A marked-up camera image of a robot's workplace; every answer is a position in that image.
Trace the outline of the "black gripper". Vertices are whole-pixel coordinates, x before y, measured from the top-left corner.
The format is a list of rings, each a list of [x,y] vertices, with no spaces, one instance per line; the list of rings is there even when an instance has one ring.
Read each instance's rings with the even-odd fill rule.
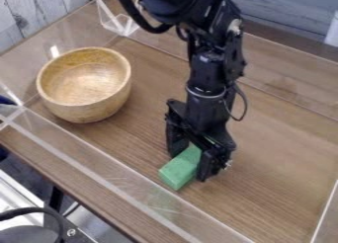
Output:
[[[193,143],[202,151],[195,178],[205,182],[231,165],[231,153],[237,148],[226,123],[234,92],[218,95],[187,92],[186,101],[167,101],[167,148],[174,158]]]

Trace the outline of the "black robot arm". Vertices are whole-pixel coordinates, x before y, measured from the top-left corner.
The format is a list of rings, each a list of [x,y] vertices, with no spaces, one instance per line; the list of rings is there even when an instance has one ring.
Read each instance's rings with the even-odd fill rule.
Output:
[[[162,34],[175,30],[187,44],[190,76],[186,100],[169,100],[167,147],[177,156],[189,145],[201,149],[195,178],[203,182],[229,167],[237,143],[227,121],[237,80],[245,75],[243,18],[233,0],[119,0],[139,27]]]

